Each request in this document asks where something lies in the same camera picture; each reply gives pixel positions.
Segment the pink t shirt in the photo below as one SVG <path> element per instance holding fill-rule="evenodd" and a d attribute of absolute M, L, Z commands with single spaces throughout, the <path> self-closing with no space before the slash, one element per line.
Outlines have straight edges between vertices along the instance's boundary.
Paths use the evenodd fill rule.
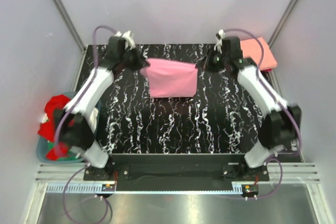
<path fill-rule="evenodd" d="M 198 69 L 192 63 L 150 58 L 140 73 L 149 83 L 151 98 L 191 98 L 196 94 Z"/>

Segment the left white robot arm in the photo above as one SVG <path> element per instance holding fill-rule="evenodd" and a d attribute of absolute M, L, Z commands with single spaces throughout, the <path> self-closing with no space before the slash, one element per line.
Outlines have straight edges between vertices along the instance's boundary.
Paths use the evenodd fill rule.
<path fill-rule="evenodd" d="M 73 148 L 95 167 L 95 174 L 103 180 L 113 175 L 113 167 L 107 163 L 109 155 L 96 141 L 90 116 L 106 89 L 124 69 L 139 71 L 149 65 L 139 54 L 131 32 L 118 32 L 109 38 L 104 58 L 92 69 L 74 98 L 63 109 L 54 111 L 55 144 Z"/>

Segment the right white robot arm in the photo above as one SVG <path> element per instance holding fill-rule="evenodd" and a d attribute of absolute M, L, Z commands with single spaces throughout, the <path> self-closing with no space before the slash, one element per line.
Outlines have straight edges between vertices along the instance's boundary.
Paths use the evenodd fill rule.
<path fill-rule="evenodd" d="M 257 167 L 293 140 L 300 139 L 301 109 L 290 105 L 261 74 L 259 66 L 250 57 L 245 58 L 237 36 L 227 37 L 223 30 L 216 34 L 217 43 L 208 50 L 196 67 L 208 72 L 229 70 L 232 77 L 249 93 L 259 106 L 263 121 L 258 140 L 245 154 L 244 164 L 238 167 L 239 176 L 250 180 Z"/>

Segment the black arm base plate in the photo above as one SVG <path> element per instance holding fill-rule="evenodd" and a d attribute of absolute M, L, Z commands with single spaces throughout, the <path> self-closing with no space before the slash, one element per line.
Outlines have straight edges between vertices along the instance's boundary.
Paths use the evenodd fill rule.
<path fill-rule="evenodd" d="M 103 169 L 87 168 L 83 179 L 127 181 L 142 176 L 211 177 L 229 182 L 267 182 L 267 167 L 249 168 L 243 154 L 113 154 Z"/>

